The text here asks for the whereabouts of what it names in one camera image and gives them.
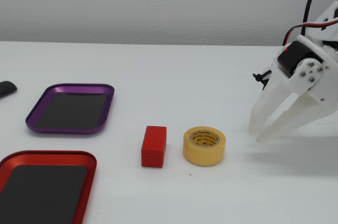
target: red wire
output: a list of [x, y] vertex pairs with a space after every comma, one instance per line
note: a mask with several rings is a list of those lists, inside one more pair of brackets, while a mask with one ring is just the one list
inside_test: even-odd
[[289, 39], [292, 31], [297, 28], [297, 27], [326, 27], [326, 26], [331, 26], [333, 24], [338, 23], [338, 20], [334, 21], [334, 22], [329, 22], [329, 23], [322, 23], [322, 24], [317, 24], [317, 23], [302, 23], [296, 26], [293, 26], [288, 32], [286, 37], [284, 38], [284, 42], [283, 42], [283, 46], [285, 46], [287, 44], [287, 40]]

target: red 3d-printed cube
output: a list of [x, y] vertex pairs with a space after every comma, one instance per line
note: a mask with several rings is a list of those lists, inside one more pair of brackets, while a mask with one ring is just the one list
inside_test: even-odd
[[163, 167], [167, 128], [147, 126], [141, 156], [143, 167]]

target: tape label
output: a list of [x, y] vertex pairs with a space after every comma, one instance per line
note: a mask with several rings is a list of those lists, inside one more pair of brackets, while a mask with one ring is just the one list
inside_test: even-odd
[[192, 143], [202, 147], [213, 147], [218, 144], [220, 138], [217, 134], [208, 130], [198, 130], [190, 135]]

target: white table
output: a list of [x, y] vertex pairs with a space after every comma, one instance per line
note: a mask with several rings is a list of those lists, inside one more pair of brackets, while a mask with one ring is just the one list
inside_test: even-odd
[[[21, 150], [82, 150], [98, 161], [84, 223], [338, 222], [337, 117], [257, 144], [247, 135], [262, 85], [252, 73], [277, 47], [0, 43], [0, 159]], [[115, 88], [105, 129], [93, 135], [29, 131], [25, 118], [56, 83]], [[167, 127], [162, 169], [141, 167], [147, 125]], [[183, 134], [210, 126], [227, 137], [212, 167], [182, 155]]]

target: masking tape roll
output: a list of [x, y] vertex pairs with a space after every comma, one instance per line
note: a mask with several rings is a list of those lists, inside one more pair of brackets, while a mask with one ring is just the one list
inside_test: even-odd
[[226, 137], [211, 127], [194, 127], [184, 134], [183, 156], [199, 166], [212, 166], [224, 158]]

